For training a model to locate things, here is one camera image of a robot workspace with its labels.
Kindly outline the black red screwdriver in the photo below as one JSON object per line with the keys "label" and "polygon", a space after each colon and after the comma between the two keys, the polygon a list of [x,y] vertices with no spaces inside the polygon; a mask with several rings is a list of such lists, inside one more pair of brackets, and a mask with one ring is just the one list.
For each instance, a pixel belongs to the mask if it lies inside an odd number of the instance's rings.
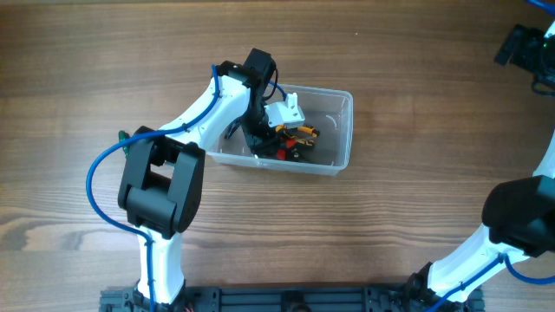
{"label": "black red screwdriver", "polygon": [[302,144],[294,139],[274,139],[265,142],[257,154],[266,158],[282,161],[295,161],[301,159],[299,147]]}

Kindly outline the red handle wire stripper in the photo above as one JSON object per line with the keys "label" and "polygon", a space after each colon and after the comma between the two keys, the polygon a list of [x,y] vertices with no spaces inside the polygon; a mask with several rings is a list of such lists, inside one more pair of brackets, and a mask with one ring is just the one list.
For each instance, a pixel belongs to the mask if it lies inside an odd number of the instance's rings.
{"label": "red handle wire stripper", "polygon": [[311,163],[311,160],[304,156],[297,148],[279,149],[276,153],[276,158],[282,161]]}

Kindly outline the orange black needle-nose pliers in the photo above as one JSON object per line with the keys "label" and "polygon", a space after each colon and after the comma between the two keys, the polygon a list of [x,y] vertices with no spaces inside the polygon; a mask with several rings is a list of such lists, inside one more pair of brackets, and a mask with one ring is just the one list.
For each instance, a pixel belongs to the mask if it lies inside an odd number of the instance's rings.
{"label": "orange black needle-nose pliers", "polygon": [[313,126],[303,125],[300,127],[288,128],[280,125],[275,128],[279,139],[284,143],[286,149],[293,147],[313,147],[315,139],[320,135],[320,131]]}

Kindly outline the green handle screwdriver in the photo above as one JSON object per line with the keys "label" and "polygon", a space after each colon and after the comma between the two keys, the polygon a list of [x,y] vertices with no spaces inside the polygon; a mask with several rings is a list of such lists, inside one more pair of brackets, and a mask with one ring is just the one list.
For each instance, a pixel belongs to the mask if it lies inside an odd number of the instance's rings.
{"label": "green handle screwdriver", "polygon": [[[130,135],[129,135],[129,133],[127,133],[126,131],[120,130],[120,131],[118,132],[118,140],[119,140],[120,143],[121,143],[121,142],[127,141],[129,138],[130,138]],[[128,147],[128,145],[122,145],[122,146],[121,146],[121,150],[122,150],[123,153],[125,154],[125,157],[127,157],[127,156],[128,156],[128,153],[129,153],[129,147]]]}

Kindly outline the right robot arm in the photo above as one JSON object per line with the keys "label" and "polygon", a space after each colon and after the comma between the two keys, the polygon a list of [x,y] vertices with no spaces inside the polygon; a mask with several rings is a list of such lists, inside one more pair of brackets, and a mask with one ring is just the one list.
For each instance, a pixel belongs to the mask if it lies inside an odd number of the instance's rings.
{"label": "right robot arm", "polygon": [[[536,94],[554,95],[554,28],[517,24],[494,58],[533,76]],[[554,250],[554,146],[549,145],[530,178],[495,186],[486,198],[478,229],[455,251],[428,263],[405,284],[405,305],[426,311],[459,309],[484,282],[502,270],[529,284],[547,285],[553,277],[524,276],[514,264]]]}

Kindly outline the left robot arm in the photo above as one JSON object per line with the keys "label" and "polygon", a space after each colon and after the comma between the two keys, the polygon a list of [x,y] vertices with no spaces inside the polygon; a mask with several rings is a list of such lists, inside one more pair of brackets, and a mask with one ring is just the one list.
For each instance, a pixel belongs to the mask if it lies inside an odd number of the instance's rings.
{"label": "left robot arm", "polygon": [[141,127],[124,140],[118,205],[140,242],[134,291],[140,309],[185,305],[180,240],[199,209],[206,150],[237,122],[253,153],[275,151],[279,139],[266,113],[265,90],[277,73],[269,53],[252,49],[242,64],[214,66],[206,91],[178,119],[158,131]]}

